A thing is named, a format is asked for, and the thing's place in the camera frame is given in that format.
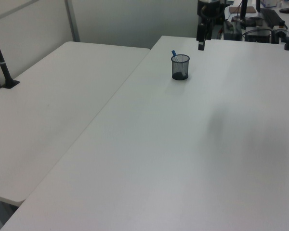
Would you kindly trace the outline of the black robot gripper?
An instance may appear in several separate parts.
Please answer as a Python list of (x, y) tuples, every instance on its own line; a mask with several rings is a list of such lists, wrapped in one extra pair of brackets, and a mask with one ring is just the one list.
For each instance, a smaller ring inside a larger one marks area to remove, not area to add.
[(225, 1), (222, 0), (197, 1), (197, 15), (199, 16), (199, 25), (197, 27), (198, 50), (204, 50), (205, 39), (211, 40), (212, 21), (223, 17), (224, 9)]

